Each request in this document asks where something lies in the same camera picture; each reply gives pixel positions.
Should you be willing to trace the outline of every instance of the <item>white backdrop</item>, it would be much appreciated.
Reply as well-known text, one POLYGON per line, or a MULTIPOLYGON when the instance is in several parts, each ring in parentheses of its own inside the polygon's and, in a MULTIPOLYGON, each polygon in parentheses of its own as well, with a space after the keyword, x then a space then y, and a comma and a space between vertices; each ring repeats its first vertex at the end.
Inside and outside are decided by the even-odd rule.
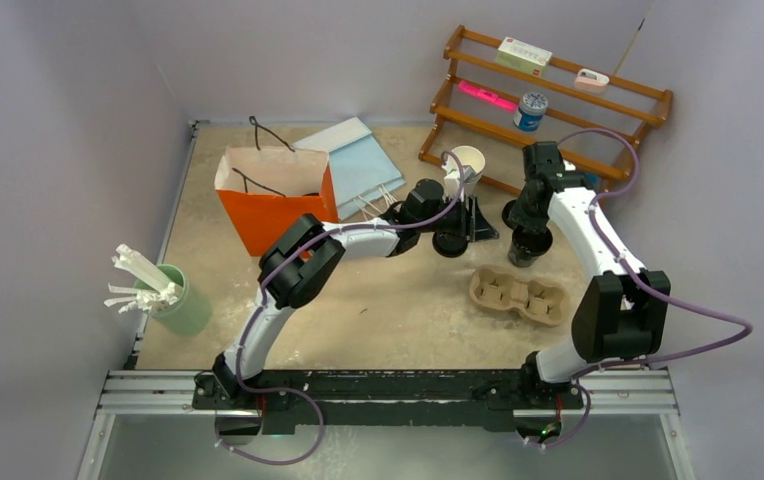
POLYGON ((75 477, 137 329, 111 255, 157 253, 188 138, 121 0, 0 0, 0 478, 75 477))
POLYGON ((190 118, 411 121, 460 23, 611 72, 652 0, 129 2, 190 118))
MULTIPOLYGON (((764 1, 659 0, 622 73, 675 101, 635 194, 613 202, 616 230, 675 296, 756 326, 672 366, 697 476, 764 478, 764 1)), ((663 350, 735 331, 671 308, 663 350)))

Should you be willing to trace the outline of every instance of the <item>beige tabletop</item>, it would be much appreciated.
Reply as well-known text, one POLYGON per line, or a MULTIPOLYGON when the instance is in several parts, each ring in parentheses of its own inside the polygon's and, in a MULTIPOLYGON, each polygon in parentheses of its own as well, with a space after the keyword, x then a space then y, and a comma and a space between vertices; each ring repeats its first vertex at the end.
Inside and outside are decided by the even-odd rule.
MULTIPOLYGON (((324 126, 274 127, 296 141, 324 126)), ((394 192, 402 199, 422 178, 441 180, 440 168, 417 160, 428 126, 372 129, 407 180, 394 192)), ((486 174, 522 182, 520 150, 447 126, 434 154, 444 147, 473 145, 488 162, 486 174)), ((262 137, 262 143, 277 145, 262 137)), ((211 302, 212 317, 194 337, 181 337, 155 320, 147 323, 137 367, 207 369, 243 327, 253 307, 257 259, 244 249, 214 191, 214 174, 227 146, 252 146, 249 127, 205 127, 196 141, 165 262, 178 266, 211 302)), ((514 368, 526 355, 557 342, 570 331, 572 312, 587 285, 567 239, 552 228, 552 249, 528 269, 506 259, 510 230, 500 220, 512 197, 491 187, 476 189, 500 239, 471 244, 459 258, 435 253, 431 236, 395 258, 341 263, 316 300, 288 321, 267 368, 514 368), (546 277, 568 292, 567 320, 547 327, 512 312, 493 313, 469 298, 471 275, 480 265, 507 268, 524 280, 546 277)))

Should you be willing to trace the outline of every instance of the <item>wooden shelf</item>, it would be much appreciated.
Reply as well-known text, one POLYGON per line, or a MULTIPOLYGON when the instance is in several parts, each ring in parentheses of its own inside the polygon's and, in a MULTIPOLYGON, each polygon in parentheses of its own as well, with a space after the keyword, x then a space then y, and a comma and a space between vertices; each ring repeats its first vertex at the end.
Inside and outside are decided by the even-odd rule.
MULTIPOLYGON (((498 95, 500 98, 510 102, 520 102, 519 96, 497 90, 472 80, 461 78, 457 75, 459 62, 476 65, 478 67, 507 75, 532 85, 537 85, 554 92, 567 95, 569 97, 577 98, 592 105, 606 108, 628 117, 640 120, 641 124, 639 127, 632 134, 627 134, 604 127, 590 120, 586 120, 584 118, 556 110, 555 108, 548 108, 546 113, 546 115, 551 118, 555 118, 556 120, 560 120, 577 127, 605 128, 607 130, 611 130, 626 139, 636 150, 638 150, 638 148, 641 146, 641 142, 644 140, 644 137, 650 132, 650 130, 652 128, 658 128, 662 126, 670 114, 671 102, 673 101, 673 94, 670 90, 657 90, 655 88, 648 87, 646 85, 642 85, 625 78, 610 76, 609 88, 621 88, 624 90, 629 90, 639 95, 650 97, 656 100, 656 106, 653 111, 644 112, 617 102, 613 102, 611 100, 607 100, 603 97, 592 95, 581 90, 576 90, 570 86, 562 85, 541 77, 536 77, 534 75, 529 75, 508 67, 504 67, 494 63, 492 60, 487 60, 475 55, 464 53, 460 49, 464 40, 474 41, 476 43, 487 45, 492 48, 497 48, 502 43, 502 40, 499 38, 494 38, 478 32, 467 30, 464 25, 459 25, 458 28, 456 28, 456 30, 453 32, 452 36, 450 36, 450 39, 447 41, 447 44, 444 47, 444 58, 450 60, 450 66, 447 76, 444 78, 441 87, 438 89, 435 97, 433 97, 432 103, 429 107, 429 111, 435 114, 435 126, 432 128, 432 131, 426 138, 426 141, 420 150, 419 158, 421 160, 432 163, 440 163, 440 160, 437 157, 430 155, 429 151, 432 148, 432 144, 437 139, 441 128, 446 122, 454 123, 461 127, 493 137, 497 140, 501 140, 518 147, 524 147, 526 145, 535 143, 534 138, 525 135, 520 130, 511 130, 508 128, 499 127, 493 123, 480 120, 476 117, 467 115, 450 107, 450 98, 452 96, 453 89, 455 88, 455 85, 460 83, 462 80, 465 80, 477 88, 492 92, 498 95)), ((574 74, 576 74, 580 69, 585 68, 582 65, 555 56, 551 58, 549 65, 562 70, 567 70, 574 74)), ((617 161, 615 162, 615 166, 606 165, 596 160, 592 160, 584 155, 566 150, 562 150, 562 155, 564 156, 565 160, 575 164, 580 170, 591 172, 601 177, 603 179, 602 188, 604 190, 611 190, 616 184, 625 181, 627 178, 629 178, 630 175, 632 175, 632 158, 626 151, 624 151, 621 156, 618 157, 617 161)), ((508 191, 512 194, 517 194, 520 192, 520 188, 518 186, 508 185, 500 180, 487 176, 483 176, 482 181, 489 185, 508 191)))

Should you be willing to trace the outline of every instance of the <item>wire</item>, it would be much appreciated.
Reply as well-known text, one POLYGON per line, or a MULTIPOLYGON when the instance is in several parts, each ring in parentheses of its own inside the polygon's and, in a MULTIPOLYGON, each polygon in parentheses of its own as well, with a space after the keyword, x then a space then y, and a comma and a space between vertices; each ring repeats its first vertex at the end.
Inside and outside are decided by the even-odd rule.
MULTIPOLYGON (((456 162, 456 166, 458 167, 458 171, 463 171, 464 167, 462 166, 461 160, 459 160, 459 157, 456 156, 453 152, 450 152, 448 150, 445 150, 444 153, 441 154, 442 162, 446 161, 446 157, 452 158, 454 162, 456 162)), ((221 446, 225 448, 226 450, 235 453, 237 455, 240 455, 244 458, 247 458, 249 460, 253 460, 255 462, 263 463, 265 465, 292 465, 294 463, 299 463, 309 456, 311 456, 312 453, 317 450, 317 448, 320 446, 320 444, 323 442, 323 436, 326 432, 326 424, 323 419, 323 411, 320 410, 320 406, 317 405, 317 403, 314 401, 311 396, 309 396, 307 393, 297 390, 295 388, 289 388, 289 387, 271 387, 271 388, 255 388, 250 387, 246 383, 244 383, 243 376, 241 375, 241 357, 243 356, 243 345, 246 342, 247 336, 249 335, 249 332, 252 329, 252 325, 255 323, 255 321, 258 319, 258 317, 261 315, 261 313, 264 311, 264 307, 267 305, 267 286, 270 284, 270 282, 273 281, 273 279, 276 277, 276 275, 279 274, 287 265, 289 265, 291 262, 293 262, 295 259, 297 259, 300 255, 302 255, 305 251, 307 251, 309 248, 313 247, 317 242, 323 240, 326 237, 329 237, 331 235, 335 235, 337 233, 341 232, 348 232, 352 230, 411 230, 416 228, 423 228, 427 225, 431 225, 441 218, 443 218, 445 215, 450 213, 450 211, 455 207, 456 203, 459 202, 459 199, 462 197, 462 193, 464 192, 464 182, 459 182, 459 188, 456 192, 455 196, 450 200, 450 203, 447 204, 446 207, 444 207, 443 210, 438 212, 433 217, 423 220, 421 222, 416 223, 410 223, 406 225, 375 225, 375 224, 351 224, 351 225, 344 225, 343 227, 340 227, 338 229, 332 229, 325 231, 311 240, 307 241, 303 245, 301 245, 299 248, 294 251, 291 255, 289 255, 285 261, 283 261, 279 266, 277 266, 275 269, 273 269, 272 272, 268 276, 264 278, 264 280, 261 281, 261 295, 262 295, 262 301, 261 305, 257 305, 255 308, 255 311, 253 311, 252 315, 250 315, 249 320, 247 320, 246 325, 244 325, 244 330, 241 333, 240 341, 238 342, 238 353, 235 356, 235 378, 238 381, 238 384, 241 386, 242 389, 245 391, 252 393, 252 394, 266 394, 266 393, 278 393, 278 392, 286 392, 291 393, 294 395, 297 395, 301 397, 303 400, 307 401, 309 404, 311 404, 311 407, 314 409, 315 415, 317 415, 317 421, 318 421, 318 430, 317 430, 317 437, 314 439, 314 443, 309 447, 309 449, 303 453, 302 455, 289 459, 289 460, 271 460, 268 458, 262 458, 257 455, 253 455, 251 453, 245 452, 243 450, 237 449, 234 446, 228 445, 223 438, 220 436, 220 430, 216 426, 215 422, 215 435, 217 436, 217 444, 216 446, 221 446)))
POLYGON ((619 197, 626 192, 628 192, 630 189, 632 189, 633 186, 635 186, 635 183, 638 181, 638 172, 640 171, 641 164, 638 160, 638 153, 635 151, 634 148, 632 148, 632 145, 623 137, 618 135, 617 133, 605 129, 605 128, 586 128, 583 130, 579 130, 577 132, 571 133, 570 135, 562 138, 558 141, 558 144, 561 144, 565 140, 575 137, 576 135, 580 135, 582 133, 588 133, 588 132, 596 132, 596 133, 602 133, 605 135, 610 135, 614 137, 616 140, 623 143, 623 145, 629 150, 630 155, 632 156, 632 162, 634 165, 633 174, 632 177, 629 179, 629 181, 621 187, 620 189, 614 191, 614 192, 601 192, 594 196, 594 198, 591 200, 591 203, 589 204, 588 209, 588 218, 591 219, 591 225, 594 227, 594 230, 597 232, 597 235, 603 240, 603 243, 606 244, 606 246, 609 248, 609 250, 612 252, 612 254, 615 256, 615 258, 619 259, 619 263, 623 267, 623 269, 626 271, 626 273, 629 275, 629 277, 632 279, 633 282, 640 288, 642 291, 647 293, 653 298, 656 298, 657 300, 661 300, 665 303, 669 303, 677 308, 681 308, 683 310, 687 310, 692 313, 696 313, 698 315, 702 315, 704 317, 710 317, 715 318, 718 320, 722 320, 727 323, 731 323, 733 325, 738 325, 742 327, 742 330, 732 336, 729 336, 727 338, 724 338, 722 340, 718 340, 716 342, 709 343, 707 345, 702 345, 699 347, 691 348, 688 350, 684 350, 682 352, 676 352, 671 353, 667 355, 659 355, 655 357, 647 357, 644 359, 636 359, 636 360, 612 360, 608 362, 602 362, 598 365, 592 365, 590 367, 587 367, 579 372, 577 372, 574 375, 574 378, 579 378, 585 374, 591 373, 595 370, 599 370, 601 368, 606 367, 613 367, 617 365, 647 365, 650 363, 657 363, 657 362, 669 362, 671 360, 678 360, 681 358, 691 357, 694 355, 698 355, 701 353, 709 352, 721 347, 725 347, 727 345, 731 345, 739 340, 742 340, 743 338, 747 337, 751 333, 753 333, 753 325, 748 322, 747 320, 737 317, 735 315, 731 315, 724 312, 719 312, 716 310, 713 310, 711 308, 702 307, 700 305, 695 305, 693 303, 689 303, 683 300, 680 300, 678 298, 671 297, 669 295, 665 295, 662 292, 658 292, 656 290, 653 290, 649 285, 644 283, 643 280, 638 276, 637 273, 635 273, 632 270, 632 267, 630 267, 629 262, 627 262, 624 258, 621 257, 621 253, 618 250, 618 248, 615 246, 615 244, 612 242, 612 240, 609 238, 608 235, 606 235, 605 232, 603 232, 603 229, 600 227, 600 224, 597 223, 597 216, 596 216, 596 209, 599 206, 600 200, 604 198, 615 198, 619 197))
POLYGON ((288 147, 288 150, 292 152, 296 152, 296 150, 294 150, 294 147, 292 147, 290 143, 283 140, 282 137, 280 137, 279 135, 276 135, 273 132, 273 130, 270 130, 264 125, 258 123, 258 119, 255 118, 255 115, 250 115, 249 121, 250 121, 250 125, 255 127, 255 130, 254 130, 255 131, 255 148, 261 150, 261 145, 258 144, 258 129, 260 128, 264 130, 265 132, 269 133, 270 135, 273 135, 276 138, 276 140, 279 140, 280 142, 282 142, 282 145, 288 147))
POLYGON ((253 185, 255 185, 258 188, 267 190, 270 193, 275 193, 276 195, 281 195, 283 197, 287 197, 287 195, 285 195, 284 193, 280 192, 279 190, 274 190, 274 189, 268 187, 267 185, 262 185, 262 184, 256 182, 255 180, 249 178, 244 172, 238 170, 235 167, 232 167, 232 170, 234 170, 235 173, 237 173, 238 175, 240 175, 244 179, 244 192, 246 192, 246 193, 249 193, 249 186, 247 185, 247 182, 249 182, 249 183, 252 183, 253 185))
POLYGON ((533 444, 531 442, 528 442, 528 439, 524 439, 523 443, 524 445, 532 445, 536 448, 540 448, 541 450, 547 450, 549 448, 555 448, 559 445, 569 442, 571 438, 575 437, 577 433, 579 433, 580 430, 582 430, 582 426, 585 425, 585 422, 588 421, 588 415, 591 414, 591 392, 588 391, 587 388, 583 387, 579 382, 576 382, 576 388, 579 389, 580 392, 585 396, 585 411, 582 412, 582 418, 579 419, 579 422, 577 422, 576 425, 573 426, 573 429, 567 433, 567 435, 561 435, 559 436, 559 439, 552 443, 540 443, 540 444, 533 444))

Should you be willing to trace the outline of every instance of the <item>green cup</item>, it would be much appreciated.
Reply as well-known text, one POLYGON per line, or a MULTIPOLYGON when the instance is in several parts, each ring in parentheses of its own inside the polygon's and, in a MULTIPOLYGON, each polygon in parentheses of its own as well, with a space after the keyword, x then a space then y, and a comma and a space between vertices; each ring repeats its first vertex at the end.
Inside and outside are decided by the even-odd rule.
MULTIPOLYGON (((158 265, 158 269, 182 287, 182 294, 176 303, 150 316, 177 335, 191 337, 201 332, 211 319, 211 303, 193 288, 177 267, 163 264, 158 265)), ((140 280, 135 280, 135 288, 153 290, 140 280)))

